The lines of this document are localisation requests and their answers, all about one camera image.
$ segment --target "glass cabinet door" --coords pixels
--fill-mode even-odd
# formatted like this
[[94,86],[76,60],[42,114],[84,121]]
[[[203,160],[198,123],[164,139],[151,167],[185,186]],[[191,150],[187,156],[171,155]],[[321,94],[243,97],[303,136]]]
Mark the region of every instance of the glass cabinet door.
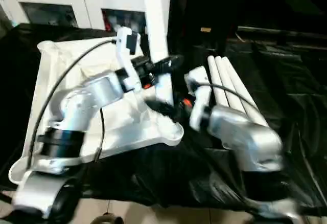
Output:
[[13,22],[90,28],[84,0],[3,0]]
[[144,12],[102,9],[102,15],[106,31],[117,32],[120,27],[126,26],[140,34],[145,33]]
[[[117,31],[118,27],[127,26],[146,33],[144,0],[85,0],[93,29]],[[168,31],[170,0],[161,0],[165,32]]]
[[78,27],[72,6],[20,3],[31,24]]

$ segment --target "black wire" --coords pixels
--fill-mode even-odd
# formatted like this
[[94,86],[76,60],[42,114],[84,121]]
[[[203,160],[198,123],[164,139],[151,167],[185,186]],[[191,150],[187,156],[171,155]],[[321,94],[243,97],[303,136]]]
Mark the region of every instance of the black wire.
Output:
[[229,92],[235,96],[237,96],[238,98],[240,98],[241,100],[243,100],[244,102],[246,102],[249,106],[251,106],[253,109],[255,109],[260,115],[261,112],[259,111],[259,109],[253,105],[250,101],[248,101],[246,98],[244,98],[242,95],[238,94],[237,92],[235,92],[234,90],[231,90],[225,86],[219,85],[219,84],[214,84],[214,83],[199,83],[199,82],[194,82],[194,85],[196,86],[210,86],[210,87],[216,87],[216,88],[220,88],[222,90],[225,90],[226,92]]
[[65,76],[68,74],[68,72],[71,71],[71,69],[83,58],[85,57],[85,55],[89,54],[90,52],[92,52],[94,49],[110,43],[110,42],[115,42],[115,40],[107,40],[107,41],[103,41],[97,45],[95,45],[94,47],[90,48],[89,50],[87,50],[86,52],[84,52],[83,54],[81,54],[62,74],[61,76],[58,78],[58,80],[56,81],[55,85],[52,87],[52,89],[50,90],[49,95],[47,96],[41,111],[39,113],[39,116],[36,119],[35,122],[35,126],[33,129],[33,133],[32,133],[32,138],[31,138],[31,144],[30,144],[30,148],[29,148],[29,154],[28,154],[28,160],[27,160],[27,170],[30,169],[31,164],[32,164],[32,155],[33,155],[33,150],[34,150],[34,144],[35,144],[35,140],[36,140],[36,133],[37,133],[37,129],[40,125],[41,119],[43,117],[43,114],[45,112],[46,107],[48,106],[53,94],[55,93],[56,89],[58,88],[59,84],[61,83],[61,81],[65,78]]
[[103,145],[103,141],[104,141],[105,125],[104,125],[104,117],[103,117],[102,108],[100,108],[100,117],[101,117],[102,133],[101,133],[101,142],[100,142],[100,145],[99,145],[97,152],[95,154],[95,157],[94,157],[95,162],[99,159],[99,157],[101,155],[102,145]]

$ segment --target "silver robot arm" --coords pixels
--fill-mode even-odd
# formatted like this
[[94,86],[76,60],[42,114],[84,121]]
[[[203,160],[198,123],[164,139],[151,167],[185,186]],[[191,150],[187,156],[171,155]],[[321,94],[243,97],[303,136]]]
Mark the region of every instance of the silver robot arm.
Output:
[[207,131],[234,153],[242,174],[247,205],[256,209],[257,215],[263,218],[287,218],[293,223],[303,223],[295,201],[289,196],[282,141],[278,134],[269,127],[253,123],[238,110],[222,105],[209,108],[210,87],[192,89],[194,82],[208,83],[203,66],[189,72],[185,80],[196,98],[190,114],[190,127]]

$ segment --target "black plastic sheet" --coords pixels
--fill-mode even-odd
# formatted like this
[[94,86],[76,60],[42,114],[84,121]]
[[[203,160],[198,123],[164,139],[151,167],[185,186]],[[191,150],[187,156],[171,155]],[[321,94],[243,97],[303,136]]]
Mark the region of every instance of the black plastic sheet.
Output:
[[[43,40],[67,41],[108,36],[104,31],[20,25],[0,40],[3,71],[5,129],[0,150],[0,181],[21,154],[38,71]],[[185,88],[176,80],[189,69],[204,64],[209,51],[189,48],[183,69],[173,76],[174,89]],[[229,43],[226,56],[239,73],[269,125],[284,144],[290,194],[302,213],[326,215],[327,196],[327,53],[285,47]],[[246,210],[244,189],[235,158],[219,140],[185,126],[176,147],[154,145],[103,159],[90,166],[85,197],[131,200],[145,205],[179,205]],[[311,175],[320,185],[319,193]]]

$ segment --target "white pvc pipe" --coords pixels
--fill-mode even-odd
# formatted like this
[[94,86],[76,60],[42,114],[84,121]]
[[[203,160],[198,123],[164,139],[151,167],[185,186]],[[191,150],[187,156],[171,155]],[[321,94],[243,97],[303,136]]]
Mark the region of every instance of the white pvc pipe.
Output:
[[[164,16],[162,13],[161,0],[144,0],[145,16],[147,22],[149,48],[151,61],[158,61],[168,57],[167,39],[165,34]],[[155,86],[156,97],[174,105],[173,88],[170,74],[159,76],[159,82]]]
[[[225,64],[222,61],[221,57],[217,56],[215,61],[216,61],[217,69],[218,69],[223,86],[231,89],[232,91],[236,91],[233,86],[233,83],[231,82],[231,79],[229,78],[227,68],[225,67]],[[226,93],[226,97],[227,97],[229,106],[231,108],[234,108],[236,110],[239,110],[239,111],[242,111],[245,113],[244,107],[243,107],[240,99],[237,96],[235,96],[234,94],[231,94],[229,92],[225,92],[225,93]]]
[[[211,82],[214,84],[222,85],[214,56],[210,55],[208,57],[208,64],[209,64]],[[216,103],[229,107],[225,91],[215,87],[213,87],[213,90],[214,90]]]
[[[252,96],[250,95],[250,93],[246,89],[244,83],[242,82],[241,78],[239,77],[239,75],[235,71],[235,69],[232,66],[232,64],[230,63],[229,59],[227,57],[223,57],[222,62],[224,63],[224,66],[227,69],[227,72],[229,74],[229,78],[231,79],[236,92],[239,93],[240,95],[242,95],[245,99],[247,99],[251,104],[253,104],[257,108]],[[265,120],[265,118],[262,116],[261,113],[258,113],[258,111],[256,111],[253,107],[251,107],[246,102],[244,102],[242,100],[241,100],[241,102],[243,104],[243,107],[244,107],[247,115],[255,123],[261,124],[261,125],[266,126],[266,127],[269,127],[267,121]]]

